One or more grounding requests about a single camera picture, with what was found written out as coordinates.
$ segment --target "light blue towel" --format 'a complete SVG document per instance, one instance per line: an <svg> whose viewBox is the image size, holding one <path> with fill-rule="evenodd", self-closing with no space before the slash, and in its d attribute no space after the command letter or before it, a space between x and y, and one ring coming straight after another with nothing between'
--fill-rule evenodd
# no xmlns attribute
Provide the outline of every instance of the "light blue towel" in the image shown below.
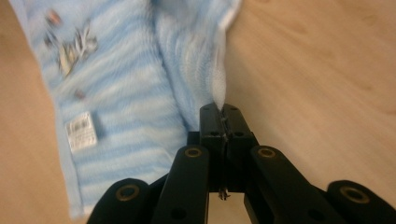
<svg viewBox="0 0 396 224"><path fill-rule="evenodd" d="M10 0L56 112L71 217L114 182L169 171L202 105L225 98L239 0Z"/></svg>

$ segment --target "cloth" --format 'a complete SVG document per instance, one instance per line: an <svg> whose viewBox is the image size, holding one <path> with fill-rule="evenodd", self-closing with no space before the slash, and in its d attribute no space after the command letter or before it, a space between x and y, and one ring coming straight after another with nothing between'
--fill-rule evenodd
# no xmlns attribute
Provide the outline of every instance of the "cloth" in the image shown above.
<svg viewBox="0 0 396 224"><path fill-rule="evenodd" d="M10 0L55 108L72 218L114 182L165 175L225 98L239 0Z"/></svg>

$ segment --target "black plastic part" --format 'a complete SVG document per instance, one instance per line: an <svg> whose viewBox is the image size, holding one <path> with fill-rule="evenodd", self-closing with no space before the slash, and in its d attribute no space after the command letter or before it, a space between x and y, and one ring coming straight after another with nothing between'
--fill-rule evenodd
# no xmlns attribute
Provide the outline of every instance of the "black plastic part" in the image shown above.
<svg viewBox="0 0 396 224"><path fill-rule="evenodd" d="M250 164L275 223L346 223L279 150L254 147Z"/></svg>
<svg viewBox="0 0 396 224"><path fill-rule="evenodd" d="M200 143L200 133L199 132L189 132L187 135L187 146L188 145L199 145Z"/></svg>
<svg viewBox="0 0 396 224"><path fill-rule="evenodd" d="M149 196L148 196L148 203L146 204L147 214L149 214L149 219L151 219L152 214L154 213L154 209L157 206L158 200L160 199L161 193L163 192L163 186L165 185L166 179L168 175L164 175L163 177L159 178L149 187Z"/></svg>
<svg viewBox="0 0 396 224"><path fill-rule="evenodd" d="M206 223L208 168L207 149L194 145L181 148L150 223Z"/></svg>
<svg viewBox="0 0 396 224"><path fill-rule="evenodd" d="M274 223L274 214L256 185L252 183L247 184L244 204L252 224Z"/></svg>
<svg viewBox="0 0 396 224"><path fill-rule="evenodd" d="M135 196L128 199L128 194ZM149 223L149 185L138 179L123 179L113 184L92 211L88 224Z"/></svg>
<svg viewBox="0 0 396 224"><path fill-rule="evenodd" d="M215 104L205 105L200 110L200 144L210 152L209 190L219 192L225 187L225 147L224 127L220 112Z"/></svg>
<svg viewBox="0 0 396 224"><path fill-rule="evenodd" d="M366 187L348 180L332 182L328 201L349 223L394 224L396 211Z"/></svg>
<svg viewBox="0 0 396 224"><path fill-rule="evenodd" d="M250 149L258 143L239 108L224 105L222 116L226 120L225 125L228 131L225 162L227 189L230 192L245 192L247 174L244 161Z"/></svg>

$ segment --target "light wood grain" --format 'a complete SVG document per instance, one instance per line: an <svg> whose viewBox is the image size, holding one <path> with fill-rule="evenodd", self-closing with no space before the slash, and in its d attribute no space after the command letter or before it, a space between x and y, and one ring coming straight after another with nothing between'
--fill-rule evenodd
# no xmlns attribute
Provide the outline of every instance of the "light wood grain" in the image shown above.
<svg viewBox="0 0 396 224"><path fill-rule="evenodd" d="M339 179L396 206L394 1L246 0L227 34L227 102L312 184ZM0 1L0 223L71 221L50 98ZM248 223L211 195L209 223Z"/></svg>

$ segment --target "screw hole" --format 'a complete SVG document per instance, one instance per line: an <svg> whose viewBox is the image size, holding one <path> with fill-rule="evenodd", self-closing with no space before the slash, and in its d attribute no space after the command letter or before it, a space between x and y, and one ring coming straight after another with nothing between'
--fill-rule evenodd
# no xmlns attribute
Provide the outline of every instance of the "screw hole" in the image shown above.
<svg viewBox="0 0 396 224"><path fill-rule="evenodd" d="M309 210L309 211L308 211L308 215L309 215L312 219L314 219L315 221L319 221L319 222L324 221L324 220L326 219L326 217L325 217L321 212L319 212L319 211L316 210L316 209L311 209L311 210Z"/></svg>
<svg viewBox="0 0 396 224"><path fill-rule="evenodd" d="M349 186L340 188L341 194L354 203L368 203L370 202L369 196L359 189Z"/></svg>
<svg viewBox="0 0 396 224"><path fill-rule="evenodd" d="M276 155L276 153L270 148L260 148L258 152L259 155L264 158L273 158Z"/></svg>
<svg viewBox="0 0 396 224"><path fill-rule="evenodd" d="M195 158L195 157L201 156L202 155L202 151L199 148L191 147L191 148L188 148L186 151L184 151L184 154L187 157Z"/></svg>
<svg viewBox="0 0 396 224"><path fill-rule="evenodd" d="M182 208L174 208L171 211L172 219L181 220L184 219L186 216L187 216L187 212Z"/></svg>
<svg viewBox="0 0 396 224"><path fill-rule="evenodd" d="M116 197L121 202L127 202L139 195L139 187L137 185L124 185L116 192Z"/></svg>

